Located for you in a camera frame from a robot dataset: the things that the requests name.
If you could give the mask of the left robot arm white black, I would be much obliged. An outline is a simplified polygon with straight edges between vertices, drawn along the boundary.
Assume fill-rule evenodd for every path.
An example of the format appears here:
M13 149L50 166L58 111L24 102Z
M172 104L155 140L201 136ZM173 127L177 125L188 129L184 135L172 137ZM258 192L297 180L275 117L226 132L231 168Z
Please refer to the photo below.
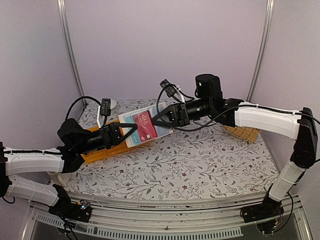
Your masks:
M84 154L120 145L138 129L135 123L112 122L95 131L84 129L74 118L66 119L57 134L62 146L45 150L0 147L0 196L45 204L63 216L74 213L74 205L60 185L44 185L19 177L22 173L74 173Z

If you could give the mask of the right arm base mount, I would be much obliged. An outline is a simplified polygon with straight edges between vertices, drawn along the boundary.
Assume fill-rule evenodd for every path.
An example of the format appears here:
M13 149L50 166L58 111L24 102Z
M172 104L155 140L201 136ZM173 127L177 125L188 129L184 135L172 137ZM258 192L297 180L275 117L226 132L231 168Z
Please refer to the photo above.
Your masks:
M284 212L281 202L264 200L259 204L242 207L240 209L240 216L245 223L250 223L281 216Z

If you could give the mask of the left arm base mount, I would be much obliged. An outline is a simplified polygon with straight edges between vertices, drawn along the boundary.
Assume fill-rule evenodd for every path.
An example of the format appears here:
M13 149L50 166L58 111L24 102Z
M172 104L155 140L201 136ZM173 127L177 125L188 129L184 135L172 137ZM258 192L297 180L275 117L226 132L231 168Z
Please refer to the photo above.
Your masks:
M69 200L59 199L54 206L49 207L48 212L64 220L68 219L88 223L92 210L92 207L87 204L78 204Z

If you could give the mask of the beige card holder wallet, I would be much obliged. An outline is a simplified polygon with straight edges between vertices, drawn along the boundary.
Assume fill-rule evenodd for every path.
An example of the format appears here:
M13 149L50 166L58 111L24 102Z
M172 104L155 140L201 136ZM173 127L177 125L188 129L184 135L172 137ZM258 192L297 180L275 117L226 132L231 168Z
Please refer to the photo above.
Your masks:
M158 126L152 123L152 118L157 115L157 106L156 104L153 104L151 106L122 113L118 116L121 124L137 125L135 131L132 131L131 127L122 128L124 135L130 133L125 139L128 148L137 147L173 133L173 130L166 125Z

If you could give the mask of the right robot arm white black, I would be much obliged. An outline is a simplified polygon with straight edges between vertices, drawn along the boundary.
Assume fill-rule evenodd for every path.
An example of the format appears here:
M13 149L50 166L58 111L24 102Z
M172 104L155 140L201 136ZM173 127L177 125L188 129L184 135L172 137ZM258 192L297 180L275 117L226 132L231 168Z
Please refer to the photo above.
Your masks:
M158 109L152 123L185 132L191 121L208 116L212 122L227 127L254 128L295 140L289 161L269 188L265 202L258 208L262 218L269 218L305 171L318 161L316 124L319 121L307 107L300 111L283 110L237 98L225 99L220 78L213 74L200 74L195 77L195 83L197 99L181 99L164 110Z

